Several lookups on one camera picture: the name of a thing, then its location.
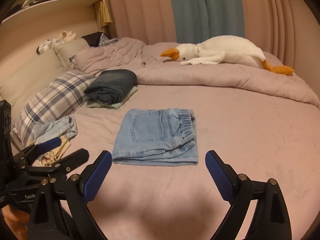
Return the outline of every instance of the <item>curtain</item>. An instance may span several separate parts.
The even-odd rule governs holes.
[[[175,42],[171,0],[109,0],[119,38],[155,44]]]
[[[200,43],[221,35],[244,37],[241,0],[171,0],[177,42]]]
[[[245,38],[294,66],[294,25],[289,0],[242,0]]]

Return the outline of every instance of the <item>denim shorts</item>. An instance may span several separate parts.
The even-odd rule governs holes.
[[[197,164],[193,111],[131,109],[122,121],[112,158],[114,163],[136,165]]]

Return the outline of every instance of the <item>beige pillow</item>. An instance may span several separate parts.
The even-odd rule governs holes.
[[[12,122],[36,94],[65,71],[54,50],[49,49],[27,61],[8,76],[0,87],[0,95],[11,104]]]
[[[60,44],[55,47],[54,50],[63,66],[68,69],[73,69],[69,59],[81,50],[88,48],[90,48],[89,44],[85,41],[85,39],[81,38],[74,41],[66,42],[64,44]]]

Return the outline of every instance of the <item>elastic waistband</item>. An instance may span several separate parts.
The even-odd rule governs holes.
[[[195,138],[195,114],[190,109],[178,110],[180,129],[183,139],[188,142]]]

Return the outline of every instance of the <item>jeans back pocket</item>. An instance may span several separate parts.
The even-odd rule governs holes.
[[[162,110],[137,114],[131,127],[133,142],[164,141]]]

